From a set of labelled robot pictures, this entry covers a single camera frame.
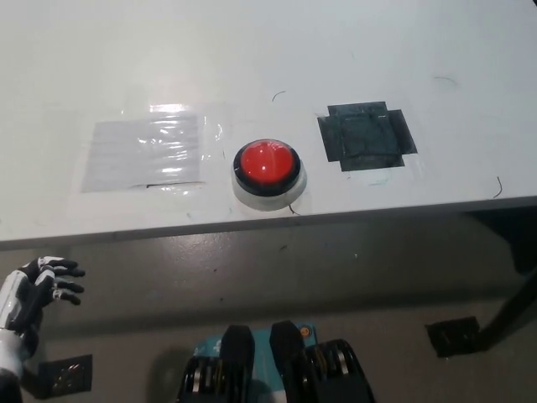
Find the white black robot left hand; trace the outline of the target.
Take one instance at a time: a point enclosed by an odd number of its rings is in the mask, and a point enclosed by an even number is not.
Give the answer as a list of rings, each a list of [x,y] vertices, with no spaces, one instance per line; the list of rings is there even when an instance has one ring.
[[[11,350],[21,362],[31,358],[39,345],[43,310],[52,302],[78,306],[84,287],[73,282],[86,274],[72,260],[44,256],[10,273],[1,287],[1,341],[15,342]]]

